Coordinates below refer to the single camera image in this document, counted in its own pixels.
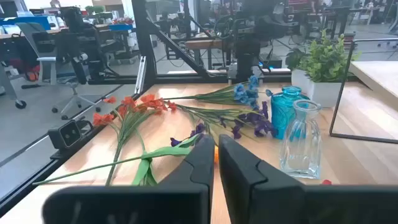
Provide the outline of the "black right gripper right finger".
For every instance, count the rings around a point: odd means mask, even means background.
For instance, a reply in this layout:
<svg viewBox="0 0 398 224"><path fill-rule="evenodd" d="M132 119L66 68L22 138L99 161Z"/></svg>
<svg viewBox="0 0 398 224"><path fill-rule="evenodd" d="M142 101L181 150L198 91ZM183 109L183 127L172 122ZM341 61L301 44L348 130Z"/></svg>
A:
<svg viewBox="0 0 398 224"><path fill-rule="evenodd" d="M219 136L231 223L397 223L393 185L305 185Z"/></svg>

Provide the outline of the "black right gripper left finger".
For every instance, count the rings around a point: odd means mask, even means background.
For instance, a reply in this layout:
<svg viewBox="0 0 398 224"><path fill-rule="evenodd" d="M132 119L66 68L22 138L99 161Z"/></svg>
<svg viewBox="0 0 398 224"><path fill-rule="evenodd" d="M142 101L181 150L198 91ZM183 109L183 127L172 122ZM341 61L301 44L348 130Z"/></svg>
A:
<svg viewBox="0 0 398 224"><path fill-rule="evenodd" d="M214 176L212 137L155 186L68 187L49 196L44 223L209 223Z"/></svg>

